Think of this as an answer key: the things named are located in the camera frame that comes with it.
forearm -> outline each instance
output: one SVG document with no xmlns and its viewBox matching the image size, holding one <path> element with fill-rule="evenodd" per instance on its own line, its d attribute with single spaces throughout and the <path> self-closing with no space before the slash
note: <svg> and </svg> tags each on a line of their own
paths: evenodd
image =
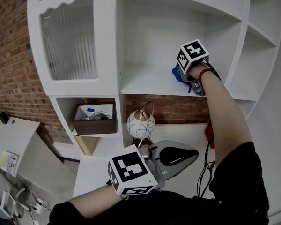
<svg viewBox="0 0 281 225">
<path fill-rule="evenodd" d="M 70 203 L 85 217 L 93 218 L 121 201 L 112 185 L 72 198 Z"/>
<path fill-rule="evenodd" d="M 233 149 L 252 141 L 252 137 L 242 112 L 222 82 L 212 72 L 205 72 L 201 79 L 214 132 L 215 160 L 219 165 Z"/>
</svg>

chair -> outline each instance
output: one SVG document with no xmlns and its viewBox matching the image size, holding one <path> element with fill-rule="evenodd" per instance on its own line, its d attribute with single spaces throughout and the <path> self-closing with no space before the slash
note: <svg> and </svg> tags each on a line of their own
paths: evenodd
<svg viewBox="0 0 281 225">
<path fill-rule="evenodd" d="M 30 212 L 30 207 L 19 201 L 20 194 L 27 191 L 27 189 L 23 187 L 12 196 L 13 192 L 16 190 L 17 188 L 2 173 L 0 173 L 0 217 L 2 217 L 3 214 L 8 218 L 13 219 L 13 215 L 15 214 L 18 218 L 21 218 L 17 205 L 22 206 L 25 210 Z"/>
</svg>

hand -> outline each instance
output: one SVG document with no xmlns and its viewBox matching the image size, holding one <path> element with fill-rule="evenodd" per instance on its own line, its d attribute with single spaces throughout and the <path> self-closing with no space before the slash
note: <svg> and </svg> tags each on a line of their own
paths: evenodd
<svg viewBox="0 0 281 225">
<path fill-rule="evenodd" d="M 189 69 L 187 71 L 187 74 L 192 76 L 195 79 L 198 79 L 200 72 L 202 72 L 206 68 L 208 68 L 206 65 L 204 65 L 203 63 L 200 63 L 200 64 L 197 64 L 197 65 L 191 67 L 191 69 Z"/>
</svg>

ribbed glass panel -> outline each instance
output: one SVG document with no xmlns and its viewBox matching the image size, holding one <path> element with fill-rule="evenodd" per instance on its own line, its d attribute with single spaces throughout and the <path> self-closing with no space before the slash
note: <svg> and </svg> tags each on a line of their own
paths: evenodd
<svg viewBox="0 0 281 225">
<path fill-rule="evenodd" d="M 77 0 L 42 15 L 49 67 L 55 80 L 96 79 L 93 1 Z"/>
</svg>

cable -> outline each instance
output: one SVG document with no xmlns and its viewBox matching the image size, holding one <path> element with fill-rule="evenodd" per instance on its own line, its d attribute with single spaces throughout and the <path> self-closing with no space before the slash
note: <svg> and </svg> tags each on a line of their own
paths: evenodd
<svg viewBox="0 0 281 225">
<path fill-rule="evenodd" d="M 197 196 L 200 197 L 200 190 L 201 190 L 201 184 L 202 184 L 202 180 L 203 180 L 203 176 L 204 176 L 204 173 L 206 171 L 206 167 L 207 167 L 207 158 L 208 158 L 208 149 L 209 149 L 209 145 L 213 139 L 214 135 L 211 134 L 210 138 L 209 138 L 209 141 L 208 141 L 208 144 L 207 144 L 207 147 L 206 147 L 206 151 L 205 151 L 205 157 L 204 157 L 204 167 L 203 167 L 203 170 L 198 178 L 198 182 L 197 182 Z"/>
<path fill-rule="evenodd" d="M 36 202 L 37 202 L 40 206 L 42 206 L 43 208 L 45 208 L 45 209 L 49 210 L 50 212 L 52 212 L 52 210 L 49 209 L 49 207 L 50 207 L 49 203 L 48 203 L 44 198 L 40 197 L 40 199 L 42 199 L 43 201 L 45 201 L 45 202 L 48 204 L 48 207 L 45 207 L 43 204 L 41 204 L 40 202 L 37 201 L 37 199 L 35 198 L 35 196 L 34 196 L 33 193 L 32 193 L 32 184 L 31 184 L 31 182 L 29 182 L 29 183 L 30 183 L 30 188 L 31 188 L 31 195 L 33 196 L 34 200 L 36 200 Z"/>
<path fill-rule="evenodd" d="M 206 187 L 204 188 L 204 190 L 203 190 L 203 192 L 202 192 L 201 197 L 203 197 L 203 195 L 205 194 L 205 192 L 206 192 L 206 190 L 207 190 L 209 184 L 211 183 L 211 180 L 212 180 L 212 169 L 214 168 L 214 165 L 215 165 L 215 161 L 207 163 L 208 170 L 209 170 L 209 172 L 210 172 L 210 176 L 209 176 L 208 183 L 207 183 Z"/>
<path fill-rule="evenodd" d="M 30 184 L 30 189 L 31 189 L 31 195 L 33 196 L 34 200 L 36 200 L 36 202 L 37 202 L 37 199 L 35 198 L 35 196 L 34 196 L 33 193 L 32 193 L 32 184 L 31 184 L 30 181 L 29 181 L 29 184 Z"/>
<path fill-rule="evenodd" d="M 32 224 L 34 225 L 34 218 L 33 218 L 33 216 L 32 216 L 31 211 L 32 211 L 32 210 L 30 210 L 30 212 L 29 212 L 29 213 L 30 213 L 30 216 L 31 216 L 31 219 L 32 219 Z"/>
<path fill-rule="evenodd" d="M 24 184 L 24 182 L 21 181 L 21 179 L 19 179 L 18 177 L 16 177 L 22 184 L 23 186 L 27 189 L 27 191 L 33 196 L 33 199 L 37 202 L 36 198 L 34 197 L 34 195 L 32 194 L 32 192 L 26 187 L 26 185 Z"/>
</svg>

